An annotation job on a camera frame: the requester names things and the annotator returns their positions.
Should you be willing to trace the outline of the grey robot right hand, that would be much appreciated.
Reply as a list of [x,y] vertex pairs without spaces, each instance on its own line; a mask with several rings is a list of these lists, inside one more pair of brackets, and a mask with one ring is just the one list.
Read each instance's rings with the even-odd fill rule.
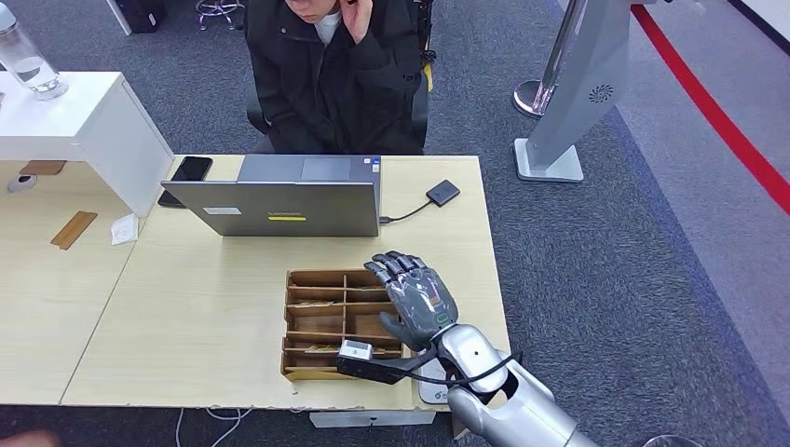
[[421,258],[397,251],[378,253],[363,267],[385,287],[398,316],[378,316],[384,329],[418,352],[458,320],[455,299],[440,275]]

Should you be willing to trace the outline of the person's left hand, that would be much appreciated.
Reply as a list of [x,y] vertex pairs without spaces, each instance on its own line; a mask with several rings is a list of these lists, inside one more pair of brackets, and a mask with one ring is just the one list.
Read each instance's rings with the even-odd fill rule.
[[339,0],[343,22],[355,44],[368,33],[373,12],[372,0]]

